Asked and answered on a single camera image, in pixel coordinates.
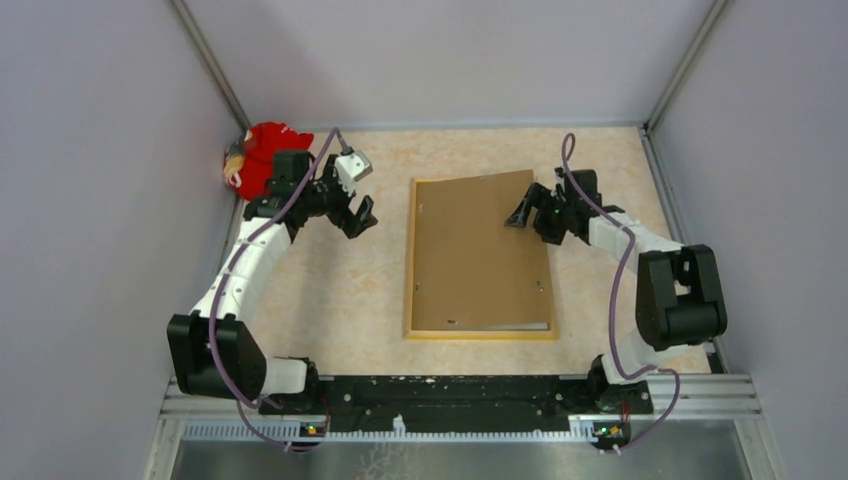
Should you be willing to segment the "building photo print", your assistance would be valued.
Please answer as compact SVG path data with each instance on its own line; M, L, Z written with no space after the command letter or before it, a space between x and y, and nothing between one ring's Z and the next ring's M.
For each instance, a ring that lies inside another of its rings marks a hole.
M510 325L494 325L482 328L482 331L490 332L549 332L550 324L545 323L523 323Z

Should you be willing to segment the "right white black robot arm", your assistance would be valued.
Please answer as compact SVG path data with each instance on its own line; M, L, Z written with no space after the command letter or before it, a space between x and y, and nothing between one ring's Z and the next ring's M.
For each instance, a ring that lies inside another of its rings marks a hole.
M596 357L586 380L589 404L612 412L640 398L645 377L691 347L723 335L728 316L714 251L706 245L684 245L662 237L606 205L595 171L555 170L558 183L547 188L532 183L507 227L532 226L545 243L559 245L571 234L607 252L618 265L608 312L617 310L620 282L626 270L636 276L634 331L623 338L609 318L607 352Z

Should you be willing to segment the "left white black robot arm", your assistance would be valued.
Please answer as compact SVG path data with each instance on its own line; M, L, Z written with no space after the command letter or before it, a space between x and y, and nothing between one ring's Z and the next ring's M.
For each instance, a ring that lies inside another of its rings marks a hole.
M307 359L273 357L249 329L271 273L314 217L325 217L354 239L378 222L374 201L350 207L360 180L373 171L367 156L351 148L320 163L305 150L281 150L272 158L264 191L245 207L230 254L206 294L187 314L168 323L167 340L181 392L257 404L282 395L297 413L319 404L320 386L309 379Z

